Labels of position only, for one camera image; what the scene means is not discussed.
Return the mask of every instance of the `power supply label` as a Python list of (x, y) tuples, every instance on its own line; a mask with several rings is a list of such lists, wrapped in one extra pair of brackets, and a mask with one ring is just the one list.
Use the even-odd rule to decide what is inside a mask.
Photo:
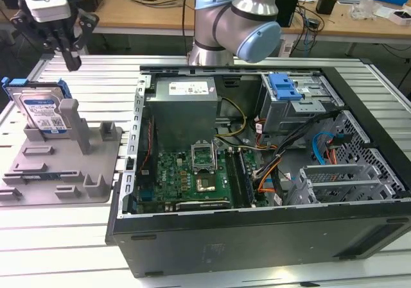
[(171, 96), (209, 94), (206, 81), (173, 81), (169, 85), (168, 92)]
[(30, 118), (42, 132), (59, 134), (67, 131), (63, 119), (55, 112), (57, 106), (53, 100), (32, 99), (24, 100), (23, 103)]

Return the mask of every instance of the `green motherboard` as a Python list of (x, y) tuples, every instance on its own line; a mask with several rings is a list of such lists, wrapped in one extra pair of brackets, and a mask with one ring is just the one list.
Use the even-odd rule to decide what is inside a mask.
[[(230, 175), (233, 165), (227, 165), (227, 161), (231, 161), (229, 152), (217, 151), (216, 162), (210, 154), (210, 150), (196, 150), (194, 163), (197, 166), (213, 162), (212, 173), (204, 169), (199, 171), (193, 169), (191, 150), (159, 153), (157, 182), (152, 189), (139, 189), (137, 213), (146, 213), (148, 211), (146, 209), (153, 212), (155, 211), (153, 207), (160, 212), (164, 205), (171, 206), (187, 201), (225, 201), (230, 204), (231, 208), (235, 207), (232, 183), (237, 183), (238, 180), (234, 181)], [(245, 173), (250, 176), (257, 167), (254, 154), (251, 151), (241, 154)]]

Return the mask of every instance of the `motherboard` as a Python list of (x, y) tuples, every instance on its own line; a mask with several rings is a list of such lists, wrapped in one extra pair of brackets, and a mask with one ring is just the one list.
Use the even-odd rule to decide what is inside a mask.
[(251, 205), (250, 176), (257, 167), (253, 152), (195, 147), (194, 150), (158, 154), (155, 184), (137, 187), (137, 213)]

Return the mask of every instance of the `floor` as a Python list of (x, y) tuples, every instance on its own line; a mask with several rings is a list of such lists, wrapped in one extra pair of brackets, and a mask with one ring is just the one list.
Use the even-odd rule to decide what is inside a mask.
[[(186, 39), (188, 49), (191, 49), (191, 38)], [(35, 48), (21, 35), (16, 35), (16, 43), (7, 46), (0, 39), (0, 76), (9, 78), (25, 78), (39, 60), (41, 48)], [(348, 44), (341, 42), (318, 42), (310, 53), (315, 58), (349, 58), (345, 55)], [(183, 55), (184, 42), (182, 37), (165, 37), (149, 35), (94, 35), (88, 44), (90, 54), (106, 55)], [(352, 58), (368, 58), (395, 85), (398, 85), (404, 74), (411, 67), (411, 49), (407, 46), (395, 46), (396, 51), (379, 44), (358, 44)], [(293, 57), (303, 57), (302, 51), (295, 51)], [(411, 92), (411, 75), (401, 87), (404, 94)], [(7, 104), (8, 98), (0, 91), (0, 111)]]

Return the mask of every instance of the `hard drive label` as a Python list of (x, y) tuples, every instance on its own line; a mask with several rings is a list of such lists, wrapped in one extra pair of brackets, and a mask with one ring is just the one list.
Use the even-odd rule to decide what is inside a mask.
[(51, 99), (27, 99), (23, 101), (30, 118), (44, 133), (65, 133), (67, 127), (55, 112), (56, 104)]

